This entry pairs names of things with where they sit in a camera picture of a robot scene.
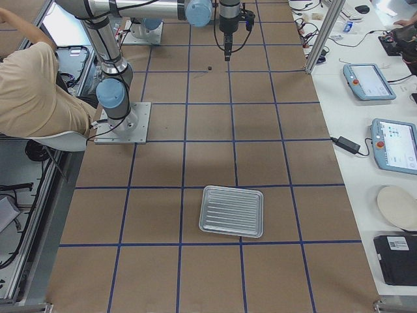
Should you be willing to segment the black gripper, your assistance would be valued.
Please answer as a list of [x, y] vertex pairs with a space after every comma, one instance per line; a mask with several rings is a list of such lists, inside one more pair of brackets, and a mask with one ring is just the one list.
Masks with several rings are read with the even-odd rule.
[[[221, 9], [219, 18], [219, 29], [223, 33], [224, 58], [225, 61], [230, 61], [231, 55], [241, 50], [251, 35], [255, 21], [255, 14], [253, 11], [247, 9]], [[248, 34], [241, 47], [232, 50], [233, 34], [237, 32], [239, 22], [245, 22]]]

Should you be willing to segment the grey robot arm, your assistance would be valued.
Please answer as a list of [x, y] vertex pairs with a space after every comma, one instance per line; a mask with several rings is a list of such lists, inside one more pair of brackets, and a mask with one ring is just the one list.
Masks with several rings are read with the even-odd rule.
[[101, 62], [102, 81], [96, 88], [96, 96], [108, 121], [98, 129], [95, 140], [106, 143], [144, 143], [151, 108], [148, 102], [129, 99], [133, 70], [121, 54], [109, 16], [139, 21], [178, 19], [195, 27], [203, 27], [211, 18], [218, 18], [214, 27], [223, 33], [221, 49], [226, 61], [235, 52], [233, 33], [239, 23], [244, 22], [250, 32], [255, 21], [255, 14], [240, 1], [220, 1], [217, 5], [212, 1], [58, 1], [58, 5], [82, 22]]
[[163, 23], [161, 19], [156, 18], [130, 18], [130, 22], [130, 32], [136, 38], [147, 37]]

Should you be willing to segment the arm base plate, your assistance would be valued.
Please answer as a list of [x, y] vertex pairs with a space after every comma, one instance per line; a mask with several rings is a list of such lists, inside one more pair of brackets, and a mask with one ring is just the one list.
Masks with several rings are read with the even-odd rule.
[[152, 46], [160, 45], [163, 21], [155, 18], [130, 18], [121, 35], [121, 44]]
[[131, 102], [130, 113], [121, 124], [108, 119], [102, 110], [100, 118], [107, 121], [98, 125], [93, 140], [96, 144], [146, 143], [150, 115], [150, 102]]

